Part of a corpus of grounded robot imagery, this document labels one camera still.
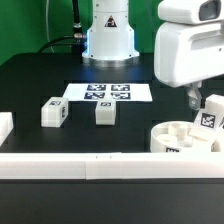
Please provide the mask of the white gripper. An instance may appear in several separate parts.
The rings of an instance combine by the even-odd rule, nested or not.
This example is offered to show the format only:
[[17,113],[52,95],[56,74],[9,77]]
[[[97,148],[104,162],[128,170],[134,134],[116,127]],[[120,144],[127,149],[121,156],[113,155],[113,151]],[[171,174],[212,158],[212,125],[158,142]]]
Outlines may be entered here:
[[154,73],[171,87],[185,86],[189,107],[201,108],[200,81],[224,74],[224,0],[162,0]]

